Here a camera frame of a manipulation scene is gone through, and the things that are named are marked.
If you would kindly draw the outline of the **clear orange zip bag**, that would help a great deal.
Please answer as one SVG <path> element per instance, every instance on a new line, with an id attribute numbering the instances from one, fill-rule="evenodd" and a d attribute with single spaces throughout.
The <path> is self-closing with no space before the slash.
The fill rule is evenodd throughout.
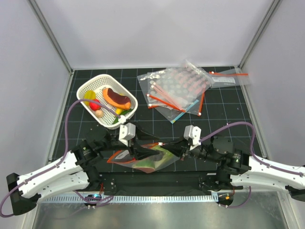
<path id="1" fill-rule="evenodd" d="M 145 159 L 136 160 L 129 154 L 128 150 L 119 150 L 107 160 L 107 163 L 118 164 L 149 174 L 174 164 L 180 159 L 169 150 L 161 148 L 161 143 L 145 144 L 142 145 L 142 147 L 156 151 L 158 154 L 149 156 Z"/>

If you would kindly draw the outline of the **green toy celery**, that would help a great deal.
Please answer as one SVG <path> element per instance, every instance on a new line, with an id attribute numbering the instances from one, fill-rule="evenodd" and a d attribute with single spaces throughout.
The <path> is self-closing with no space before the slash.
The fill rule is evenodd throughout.
<path id="1" fill-rule="evenodd" d="M 157 156 L 150 156 L 146 159 L 143 160 L 138 160 L 135 162 L 135 164 L 132 166 L 134 168 L 134 166 L 139 163 L 139 162 L 154 162 L 156 165 L 156 170 L 160 170 L 163 169 L 171 164 L 173 164 L 178 158 L 172 154 L 170 151 L 161 148 L 160 146 L 154 146 L 152 147 L 155 150 L 159 150 L 160 154 Z"/>

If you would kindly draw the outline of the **toy watermelon slice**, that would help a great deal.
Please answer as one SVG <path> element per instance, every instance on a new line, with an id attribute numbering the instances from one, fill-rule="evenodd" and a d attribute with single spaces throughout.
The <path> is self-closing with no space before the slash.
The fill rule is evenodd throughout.
<path id="1" fill-rule="evenodd" d="M 156 171 L 156 165 L 154 162 L 148 161 L 148 162 L 139 162 L 134 166 L 135 169 L 138 169 L 142 172 L 145 172 L 147 174 L 152 173 Z"/>

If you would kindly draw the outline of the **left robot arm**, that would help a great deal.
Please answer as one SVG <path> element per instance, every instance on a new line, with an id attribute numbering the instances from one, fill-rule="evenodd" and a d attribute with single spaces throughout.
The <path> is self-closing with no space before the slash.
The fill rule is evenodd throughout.
<path id="1" fill-rule="evenodd" d="M 13 216 L 25 214 L 57 194 L 96 191 L 101 186 L 101 177 L 95 165 L 103 160 L 103 152 L 127 150 L 133 159 L 145 159 L 157 152 L 142 147 L 137 140 L 157 139 L 136 122 L 121 125 L 117 134 L 101 125 L 93 127 L 79 145 L 56 161 L 26 175 L 12 173 L 6 177 Z"/>

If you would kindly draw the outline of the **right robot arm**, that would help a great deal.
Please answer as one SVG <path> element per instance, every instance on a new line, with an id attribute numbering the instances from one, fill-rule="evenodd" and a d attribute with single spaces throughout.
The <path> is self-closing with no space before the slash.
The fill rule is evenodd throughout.
<path id="1" fill-rule="evenodd" d="M 180 159 L 193 157 L 217 165 L 212 175 L 199 180 L 207 191 L 258 186 L 289 193 L 294 200 L 305 200 L 305 168 L 271 164 L 271 161 L 253 156 L 235 148 L 225 137 L 212 136 L 209 144 L 193 146 L 191 139 L 164 143 L 162 148 Z"/>

